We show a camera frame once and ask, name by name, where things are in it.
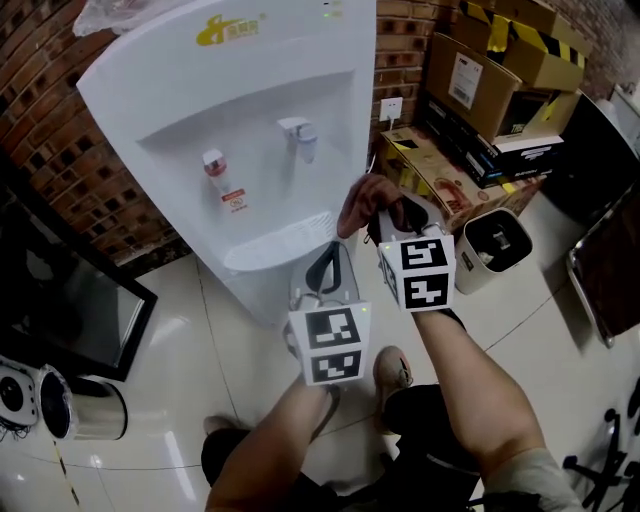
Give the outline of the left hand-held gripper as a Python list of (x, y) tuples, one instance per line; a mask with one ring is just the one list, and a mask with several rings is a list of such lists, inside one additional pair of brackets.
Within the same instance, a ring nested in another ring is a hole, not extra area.
[[(293, 266), (290, 307), (283, 337), (309, 386), (340, 384), (363, 377), (370, 341), (371, 304), (359, 289), (347, 247), (334, 241), (326, 271), (322, 245)], [(317, 294), (324, 280), (324, 302)]]

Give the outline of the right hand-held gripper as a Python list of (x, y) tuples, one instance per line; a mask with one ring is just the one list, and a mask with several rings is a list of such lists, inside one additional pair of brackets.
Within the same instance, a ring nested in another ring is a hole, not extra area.
[(424, 197), (404, 195), (401, 206), (400, 228), (388, 210), (376, 212), (368, 223), (387, 288), (401, 311), (447, 309), (456, 271), (454, 238), (441, 229), (439, 208)]

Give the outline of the brown cloth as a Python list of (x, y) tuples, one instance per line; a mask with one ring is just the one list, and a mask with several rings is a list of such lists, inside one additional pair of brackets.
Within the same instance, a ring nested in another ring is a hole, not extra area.
[(407, 228), (403, 194), (388, 178), (377, 174), (365, 174), (352, 185), (337, 221), (337, 235), (347, 239), (362, 228), (376, 243), (382, 241), (378, 214), (386, 211), (393, 226), (404, 231)]

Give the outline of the white water dispenser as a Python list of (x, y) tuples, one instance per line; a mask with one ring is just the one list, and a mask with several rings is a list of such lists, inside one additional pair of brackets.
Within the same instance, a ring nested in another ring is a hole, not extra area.
[(172, 227), (276, 325), (366, 170), (375, 46), (374, 0), (195, 0), (118, 37), (77, 87)]

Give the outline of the person's right forearm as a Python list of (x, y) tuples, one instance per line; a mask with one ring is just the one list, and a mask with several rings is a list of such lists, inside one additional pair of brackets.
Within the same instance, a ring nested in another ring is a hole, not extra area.
[(441, 312), (413, 315), (436, 372), (452, 430), (488, 478), (513, 457), (546, 447), (519, 384)]

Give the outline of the white square waste bin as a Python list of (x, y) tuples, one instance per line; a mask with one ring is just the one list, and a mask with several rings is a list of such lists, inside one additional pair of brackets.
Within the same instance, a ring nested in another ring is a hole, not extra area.
[(497, 208), (469, 220), (456, 243), (455, 286), (465, 295), (483, 288), (525, 260), (533, 241), (518, 217)]

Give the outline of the flat black box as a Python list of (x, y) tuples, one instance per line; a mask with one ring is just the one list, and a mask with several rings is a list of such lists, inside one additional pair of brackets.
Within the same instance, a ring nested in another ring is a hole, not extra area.
[(504, 182), (498, 150), (468, 123), (431, 94), (426, 95), (423, 112), (430, 130), (479, 188), (486, 189)]

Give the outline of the person's shoe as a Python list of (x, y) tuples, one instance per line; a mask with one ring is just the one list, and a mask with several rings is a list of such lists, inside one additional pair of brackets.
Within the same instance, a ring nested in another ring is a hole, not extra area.
[(207, 436), (221, 430), (238, 430), (241, 426), (232, 418), (215, 415), (207, 416), (203, 421), (204, 432)]
[(404, 352), (397, 346), (384, 347), (376, 356), (373, 377), (376, 388), (376, 429), (383, 435), (390, 435), (391, 430), (383, 418), (385, 403), (391, 395), (408, 389), (413, 383), (411, 368)]

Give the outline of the cardboard box with white label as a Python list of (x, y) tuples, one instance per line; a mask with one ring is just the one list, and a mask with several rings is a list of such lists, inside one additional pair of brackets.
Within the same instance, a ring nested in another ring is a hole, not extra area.
[(440, 33), (432, 39), (426, 90), (492, 144), (561, 135), (581, 97), (578, 90), (531, 88), (502, 65)]

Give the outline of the person's left shoe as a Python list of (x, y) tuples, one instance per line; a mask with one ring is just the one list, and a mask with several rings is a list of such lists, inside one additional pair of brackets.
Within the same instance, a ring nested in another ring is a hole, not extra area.
[(241, 426), (232, 418), (215, 415), (207, 416), (203, 421), (204, 432), (207, 436), (221, 430), (238, 430)]

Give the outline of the person's black shorts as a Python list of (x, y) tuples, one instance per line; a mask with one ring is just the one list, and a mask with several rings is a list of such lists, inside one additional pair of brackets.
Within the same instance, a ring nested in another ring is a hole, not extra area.
[[(374, 484), (372, 512), (467, 512), (480, 479), (478, 465), (450, 426), (439, 385), (413, 385), (385, 402), (383, 424), (400, 436), (399, 454)], [(222, 428), (204, 441), (201, 463), (213, 485), (232, 450), (249, 433)], [(344, 505), (327, 487), (300, 473), (278, 512), (338, 512)]]

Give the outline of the black cabinet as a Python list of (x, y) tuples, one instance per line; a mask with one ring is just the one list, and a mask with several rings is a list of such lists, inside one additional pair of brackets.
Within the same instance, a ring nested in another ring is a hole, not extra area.
[(581, 95), (564, 132), (563, 150), (543, 194), (572, 220), (598, 220), (640, 180), (640, 158), (619, 128)]

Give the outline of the black framed glass panel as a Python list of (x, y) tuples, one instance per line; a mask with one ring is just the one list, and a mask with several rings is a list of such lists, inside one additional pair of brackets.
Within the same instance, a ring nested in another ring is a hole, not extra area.
[(127, 379), (157, 296), (76, 233), (0, 148), (0, 355)]

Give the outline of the black chair base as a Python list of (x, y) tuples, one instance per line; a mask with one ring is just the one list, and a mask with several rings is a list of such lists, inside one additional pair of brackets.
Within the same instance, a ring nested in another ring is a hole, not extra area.
[(599, 512), (607, 492), (611, 488), (625, 485), (621, 497), (604, 512), (640, 512), (640, 459), (629, 460), (624, 472), (619, 473), (628, 458), (628, 453), (620, 450), (622, 416), (615, 408), (610, 408), (604, 414), (604, 422), (609, 435), (609, 445), (602, 469), (596, 471), (581, 465), (576, 455), (567, 456), (562, 467), (592, 483), (591, 490), (582, 500), (585, 510)]

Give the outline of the yellow and black striped tape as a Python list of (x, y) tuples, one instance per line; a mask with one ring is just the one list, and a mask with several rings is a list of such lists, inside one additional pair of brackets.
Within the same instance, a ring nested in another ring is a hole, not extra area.
[(52, 443), (53, 443), (53, 448), (54, 448), (54, 451), (55, 451), (56, 458), (57, 458), (58, 463), (60, 465), (61, 471), (63, 473), (64, 479), (65, 479), (65, 482), (66, 482), (67, 487), (69, 489), (69, 492), (71, 494), (71, 497), (72, 497), (72, 499), (73, 499), (73, 501), (74, 501), (74, 503), (76, 505), (76, 508), (77, 508), (78, 512), (83, 512), (79, 497), (78, 497), (78, 495), (77, 495), (77, 493), (75, 491), (73, 483), (71, 482), (71, 480), (70, 480), (70, 478), (68, 476), (68, 471), (67, 471), (66, 465), (65, 465), (64, 460), (62, 458), (62, 455), (60, 453), (58, 444), (57, 444), (57, 442), (56, 442), (56, 440), (54, 438), (52, 438)]

